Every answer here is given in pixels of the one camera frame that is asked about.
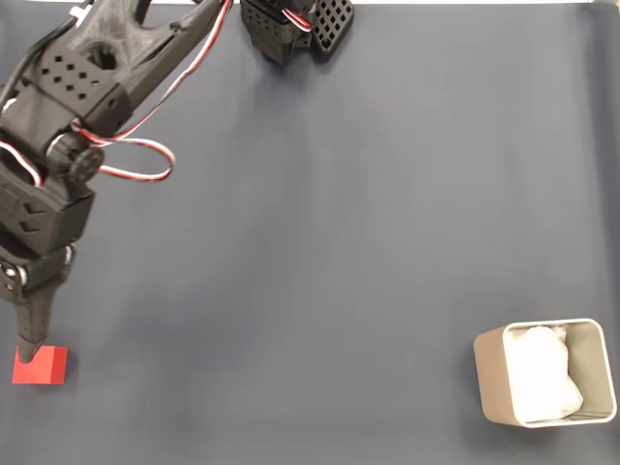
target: cable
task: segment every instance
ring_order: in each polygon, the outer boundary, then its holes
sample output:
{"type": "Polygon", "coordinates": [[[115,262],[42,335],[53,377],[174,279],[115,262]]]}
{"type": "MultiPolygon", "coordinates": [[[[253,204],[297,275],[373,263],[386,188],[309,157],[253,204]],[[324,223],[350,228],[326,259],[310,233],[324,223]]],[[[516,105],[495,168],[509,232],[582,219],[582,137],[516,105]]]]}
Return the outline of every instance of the cable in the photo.
{"type": "Polygon", "coordinates": [[[82,128],[78,124],[72,125],[72,129],[74,129],[74,131],[79,131],[83,136],[89,139],[93,145],[96,145],[99,147],[106,147],[114,143],[128,143],[128,144],[141,145],[141,146],[156,150],[168,159],[170,163],[169,168],[159,174],[143,174],[139,172],[131,172],[131,171],[126,171],[126,170],[120,170],[120,169],[113,168],[113,167],[103,166],[103,167],[100,167],[99,169],[100,172],[102,172],[103,174],[109,174],[112,176],[121,177],[124,179],[130,179],[133,181],[140,181],[140,182],[162,181],[171,175],[174,164],[176,163],[176,157],[174,156],[174,153],[169,148],[167,148],[165,145],[157,141],[154,141],[154,140],[126,139],[126,138],[130,136],[142,124],[144,124],[144,122],[148,118],[150,118],[162,106],[162,104],[174,93],[174,91],[176,91],[176,89],[180,86],[180,84],[202,64],[202,62],[204,61],[204,58],[211,50],[211,47],[213,47],[213,44],[215,40],[217,39],[220,33],[220,30],[222,29],[222,25],[224,24],[224,19],[226,18],[226,15],[229,12],[232,4],[233,4],[233,0],[224,0],[224,4],[222,5],[220,13],[217,15],[213,28],[211,29],[211,32],[209,32],[209,35],[207,36],[206,40],[204,41],[204,45],[202,46],[201,51],[199,52],[198,56],[194,59],[194,61],[192,61],[190,66],[183,73],[181,73],[179,77],[177,77],[174,80],[174,82],[168,88],[164,96],[160,99],[159,103],[155,107],[153,107],[153,109],[149,113],[147,113],[142,119],[134,123],[128,129],[121,131],[120,133],[112,136],[111,138],[101,138],[87,131],[86,129],[82,128]]]}
{"type": "MultiPolygon", "coordinates": [[[[84,128],[81,128],[76,124],[72,125],[72,129],[74,131],[79,131],[83,136],[85,136],[87,139],[93,142],[94,145],[97,145],[100,147],[109,145],[109,139],[100,138],[99,136],[89,131],[86,131],[84,128]]],[[[176,164],[176,157],[174,156],[174,153],[172,153],[172,151],[169,148],[167,148],[165,145],[155,140],[121,139],[113,143],[127,143],[127,144],[140,145],[142,147],[150,148],[152,150],[155,150],[161,153],[164,157],[166,157],[170,165],[167,170],[162,171],[158,174],[142,174],[140,172],[132,172],[132,171],[120,170],[118,168],[103,166],[99,168],[99,172],[102,172],[103,174],[109,174],[110,176],[121,177],[123,179],[130,179],[132,181],[158,182],[158,181],[163,181],[168,176],[170,176],[172,173],[172,169],[174,168],[174,165],[176,164]]]]}
{"type": "Polygon", "coordinates": [[[312,31],[312,23],[306,20],[301,15],[292,12],[288,8],[283,8],[282,13],[286,16],[290,22],[292,22],[295,26],[301,29],[303,32],[311,32],[312,31]]]}
{"type": "Polygon", "coordinates": [[[17,162],[22,165],[26,171],[28,171],[28,173],[32,177],[32,181],[34,182],[35,187],[41,187],[43,185],[43,178],[41,177],[39,170],[37,170],[37,168],[32,165],[32,163],[30,163],[30,161],[26,157],[24,157],[15,147],[10,145],[9,143],[0,140],[0,148],[4,148],[11,155],[13,155],[17,162]]]}

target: mounting hole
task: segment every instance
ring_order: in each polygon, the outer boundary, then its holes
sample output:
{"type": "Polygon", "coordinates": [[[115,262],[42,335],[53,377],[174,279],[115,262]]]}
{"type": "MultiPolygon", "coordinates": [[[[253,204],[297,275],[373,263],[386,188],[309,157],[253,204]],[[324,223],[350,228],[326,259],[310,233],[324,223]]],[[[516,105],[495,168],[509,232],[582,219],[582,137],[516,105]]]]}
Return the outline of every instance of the mounting hole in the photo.
{"type": "Polygon", "coordinates": [[[118,64],[111,46],[96,44],[88,51],[88,61],[94,63],[102,70],[115,70],[118,64]]]}

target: black plastic part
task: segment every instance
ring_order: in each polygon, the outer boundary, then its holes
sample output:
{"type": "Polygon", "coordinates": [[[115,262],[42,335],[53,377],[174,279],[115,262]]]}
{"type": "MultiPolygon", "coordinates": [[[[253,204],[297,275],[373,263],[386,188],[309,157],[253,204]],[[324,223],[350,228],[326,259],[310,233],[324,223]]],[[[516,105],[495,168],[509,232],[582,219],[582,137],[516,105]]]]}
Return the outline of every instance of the black plastic part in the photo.
{"type": "Polygon", "coordinates": [[[81,152],[71,163],[69,179],[76,184],[90,181],[104,163],[104,151],[98,147],[90,147],[81,152]]]}
{"type": "Polygon", "coordinates": [[[349,32],[355,16],[350,0],[320,0],[312,28],[312,48],[328,61],[349,32]]]}
{"type": "Polygon", "coordinates": [[[320,0],[290,5],[291,0],[241,0],[241,19],[250,32],[252,45],[267,58],[289,63],[296,48],[312,48],[319,61],[328,61],[353,23],[354,6],[349,0],[320,0]],[[304,33],[283,14],[292,8],[313,23],[304,33]]]}
{"type": "Polygon", "coordinates": [[[295,42],[302,32],[273,3],[241,0],[241,19],[250,31],[252,45],[267,58],[286,64],[293,58],[295,42]]]}
{"type": "Polygon", "coordinates": [[[78,240],[95,194],[86,186],[72,185],[53,176],[37,189],[7,166],[0,164],[2,226],[40,255],[78,240]]]}
{"type": "Polygon", "coordinates": [[[0,297],[15,306],[19,361],[27,363],[47,337],[53,298],[75,252],[68,246],[40,257],[7,232],[0,232],[0,244],[0,297]]]}

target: red block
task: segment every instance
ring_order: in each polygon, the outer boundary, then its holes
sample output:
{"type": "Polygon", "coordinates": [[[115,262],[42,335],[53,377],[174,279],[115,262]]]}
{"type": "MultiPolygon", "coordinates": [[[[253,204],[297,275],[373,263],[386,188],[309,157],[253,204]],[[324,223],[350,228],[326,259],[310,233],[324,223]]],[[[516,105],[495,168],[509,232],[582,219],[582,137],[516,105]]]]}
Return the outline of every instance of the red block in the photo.
{"type": "Polygon", "coordinates": [[[19,362],[19,349],[15,351],[13,368],[14,385],[62,385],[67,369],[66,347],[42,346],[30,363],[19,362]]]}

